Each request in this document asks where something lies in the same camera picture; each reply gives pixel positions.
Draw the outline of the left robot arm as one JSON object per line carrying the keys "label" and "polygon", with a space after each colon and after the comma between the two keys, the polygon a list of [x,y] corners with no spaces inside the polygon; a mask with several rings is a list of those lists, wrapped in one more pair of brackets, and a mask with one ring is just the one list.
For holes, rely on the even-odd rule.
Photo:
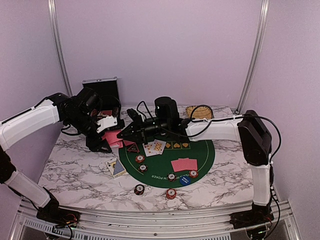
{"label": "left robot arm", "polygon": [[38,185],[11,161],[8,150],[14,145],[21,146],[28,140],[37,140],[34,147],[44,147],[49,143],[40,136],[45,129],[57,123],[74,127],[78,134],[85,136],[85,143],[92,152],[110,153],[112,150],[106,139],[105,130],[114,127],[116,117],[106,116],[97,119],[92,116],[102,100],[98,94],[83,88],[77,95],[67,96],[58,92],[44,97],[38,104],[10,117],[0,123],[0,182],[18,194],[31,200],[38,211],[58,223],[63,219],[63,211],[58,200],[45,188]]}

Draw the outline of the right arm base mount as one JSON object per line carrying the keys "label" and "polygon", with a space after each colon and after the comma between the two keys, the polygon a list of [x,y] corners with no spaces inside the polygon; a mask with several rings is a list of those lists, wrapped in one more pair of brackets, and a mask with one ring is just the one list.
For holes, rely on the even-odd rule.
{"label": "right arm base mount", "polygon": [[240,229],[271,222],[274,219],[275,218],[272,213],[263,213],[262,211],[246,210],[232,213],[230,215],[229,223],[233,225],[234,229]]}

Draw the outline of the triangular dealer button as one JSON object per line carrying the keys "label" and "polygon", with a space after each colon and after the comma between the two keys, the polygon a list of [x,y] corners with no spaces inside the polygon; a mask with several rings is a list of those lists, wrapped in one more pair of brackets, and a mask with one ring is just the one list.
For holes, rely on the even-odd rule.
{"label": "triangular dealer button", "polygon": [[140,153],[139,147],[136,143],[133,143],[128,146],[127,152],[129,153]]}

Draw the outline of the pink playing card deck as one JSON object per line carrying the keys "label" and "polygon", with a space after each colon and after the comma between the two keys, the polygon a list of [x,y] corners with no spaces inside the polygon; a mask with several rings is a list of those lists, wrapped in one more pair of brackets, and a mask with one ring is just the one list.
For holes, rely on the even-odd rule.
{"label": "pink playing card deck", "polygon": [[123,139],[117,137],[120,132],[121,130],[106,131],[102,136],[102,139],[107,140],[111,149],[122,148]]}

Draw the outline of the red poker chip stack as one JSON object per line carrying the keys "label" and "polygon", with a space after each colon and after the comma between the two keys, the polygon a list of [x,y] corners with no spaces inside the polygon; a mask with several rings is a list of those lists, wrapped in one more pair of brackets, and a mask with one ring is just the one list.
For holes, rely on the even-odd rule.
{"label": "red poker chip stack", "polygon": [[166,197],[169,199],[169,200],[173,200],[177,195],[177,191],[173,188],[169,188],[167,191],[166,191]]}

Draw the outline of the dark poker chip stack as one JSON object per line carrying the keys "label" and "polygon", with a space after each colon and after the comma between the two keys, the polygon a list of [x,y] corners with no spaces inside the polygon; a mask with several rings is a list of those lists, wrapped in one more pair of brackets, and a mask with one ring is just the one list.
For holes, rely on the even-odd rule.
{"label": "dark poker chip stack", "polygon": [[142,184],[137,184],[134,188],[134,193],[138,196],[142,195],[144,191],[145,191],[145,186]]}

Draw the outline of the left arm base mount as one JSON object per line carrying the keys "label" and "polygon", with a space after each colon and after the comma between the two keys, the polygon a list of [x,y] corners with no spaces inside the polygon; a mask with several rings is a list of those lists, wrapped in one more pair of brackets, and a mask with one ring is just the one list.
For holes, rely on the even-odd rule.
{"label": "left arm base mount", "polygon": [[44,211],[38,211],[36,217],[40,220],[54,223],[57,228],[62,228],[64,226],[76,227],[80,219],[80,213],[78,211],[58,209],[55,213],[48,213]]}

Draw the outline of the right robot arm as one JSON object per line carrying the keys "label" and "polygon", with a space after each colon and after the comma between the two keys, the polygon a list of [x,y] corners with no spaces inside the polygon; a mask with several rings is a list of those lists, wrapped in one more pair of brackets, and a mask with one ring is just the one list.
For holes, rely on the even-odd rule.
{"label": "right robot arm", "polygon": [[181,118],[177,102],[168,96],[154,101],[155,114],[145,117],[137,109],[128,109],[132,122],[117,137],[146,144],[157,135],[168,135],[177,142],[230,140],[241,142],[244,159],[253,177],[253,203],[247,219],[258,224],[271,211],[273,180],[271,151],[272,135],[264,118],[253,110],[227,118]]}

